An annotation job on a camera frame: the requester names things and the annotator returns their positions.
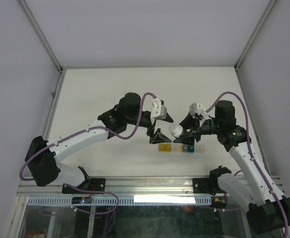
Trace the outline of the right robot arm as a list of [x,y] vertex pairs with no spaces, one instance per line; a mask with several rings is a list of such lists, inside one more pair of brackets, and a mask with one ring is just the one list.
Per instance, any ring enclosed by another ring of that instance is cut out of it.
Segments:
[[290,197],[272,180],[263,163],[253,152],[249,130],[236,123],[231,101],[215,104],[211,117],[201,104],[193,103],[187,116],[169,126],[174,143],[194,146],[203,135],[216,135],[218,142],[239,165],[248,185],[243,185],[226,167],[219,166],[209,173],[201,191],[211,195],[226,192],[245,211],[250,228],[257,234],[290,226]]

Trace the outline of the white pill bottle blue label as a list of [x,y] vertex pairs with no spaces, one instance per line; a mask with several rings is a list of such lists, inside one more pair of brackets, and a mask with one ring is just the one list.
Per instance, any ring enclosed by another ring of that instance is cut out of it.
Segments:
[[184,128],[176,123],[170,124],[168,130],[174,138],[179,138],[185,132]]

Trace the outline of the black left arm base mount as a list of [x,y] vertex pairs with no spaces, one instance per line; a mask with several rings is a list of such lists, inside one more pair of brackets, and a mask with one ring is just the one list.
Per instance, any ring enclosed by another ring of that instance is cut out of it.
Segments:
[[[90,178],[84,181],[77,188],[81,190],[87,190],[88,194],[92,191],[105,191],[106,179],[105,178]],[[82,194],[77,189],[71,188],[69,185],[63,184],[62,194]]]

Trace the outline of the weekly pill organizer strip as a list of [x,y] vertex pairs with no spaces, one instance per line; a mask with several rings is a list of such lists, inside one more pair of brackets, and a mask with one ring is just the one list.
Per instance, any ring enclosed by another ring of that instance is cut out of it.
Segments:
[[183,153],[206,153],[205,145],[191,146],[185,144],[160,143],[159,152],[183,152]]

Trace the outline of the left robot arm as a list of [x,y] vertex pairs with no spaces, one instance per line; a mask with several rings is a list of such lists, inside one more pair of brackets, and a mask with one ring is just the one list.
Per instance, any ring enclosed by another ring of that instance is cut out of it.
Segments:
[[42,136],[32,139],[22,168],[30,170],[37,186],[58,181],[73,186],[78,192],[86,192],[90,187],[90,177],[85,169],[70,167],[62,161],[97,142],[113,137],[128,140],[139,127],[146,128],[150,144],[170,143],[171,140],[155,128],[158,120],[174,122],[163,100],[153,93],[140,96],[129,92],[112,109],[73,133],[48,140]]

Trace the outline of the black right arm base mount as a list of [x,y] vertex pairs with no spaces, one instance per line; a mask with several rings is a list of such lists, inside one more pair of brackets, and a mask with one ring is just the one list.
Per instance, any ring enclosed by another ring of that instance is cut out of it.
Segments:
[[218,177],[193,178],[192,187],[194,194],[206,193],[215,196],[217,193],[228,192],[231,194],[235,188],[235,180],[231,181],[230,174],[224,174]]

